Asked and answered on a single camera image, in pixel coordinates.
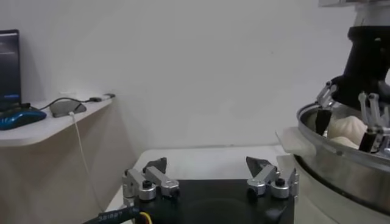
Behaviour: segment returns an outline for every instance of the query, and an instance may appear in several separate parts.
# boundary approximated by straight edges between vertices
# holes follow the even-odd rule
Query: black screw
[[[151,188],[152,187],[152,182],[151,181],[149,181],[149,180],[144,180],[143,182],[142,182],[142,188],[144,188],[144,189],[149,189],[149,188]]]
[[[279,178],[275,181],[275,185],[278,187],[283,187],[285,185],[285,183],[286,182],[284,181],[284,179],[281,179],[281,178]]]

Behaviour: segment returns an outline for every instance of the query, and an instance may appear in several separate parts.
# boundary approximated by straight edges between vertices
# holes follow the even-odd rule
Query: white shelf
[[[44,106],[47,102],[32,103],[34,107]],[[98,103],[84,103],[87,111],[76,114],[76,120],[81,121],[98,110],[110,105],[112,100]],[[32,145],[57,134],[73,124],[72,117],[65,116],[54,118],[49,109],[44,110],[48,116],[42,121],[22,126],[16,129],[0,131],[0,147]]]

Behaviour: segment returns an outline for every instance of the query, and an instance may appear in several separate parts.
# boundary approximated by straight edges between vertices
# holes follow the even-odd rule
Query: computer monitor
[[[19,30],[0,31],[0,111],[21,103]]]

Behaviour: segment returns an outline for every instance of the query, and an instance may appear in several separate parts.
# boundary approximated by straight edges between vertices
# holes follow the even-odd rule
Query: robotic hand
[[[317,96],[316,132],[324,134],[332,107],[335,102],[341,103],[361,110],[368,129],[359,150],[376,153],[388,143],[390,86],[385,78],[390,68],[390,1],[320,0],[324,7],[351,4],[357,11],[355,26],[348,34],[352,50],[344,74],[327,82]]]

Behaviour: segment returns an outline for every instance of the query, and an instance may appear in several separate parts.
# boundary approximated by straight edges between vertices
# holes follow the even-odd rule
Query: metal bowl
[[[310,122],[318,106],[297,113],[299,130],[315,147],[313,156],[297,156],[300,165],[337,193],[378,212],[390,215],[390,159],[333,142],[313,129]]]

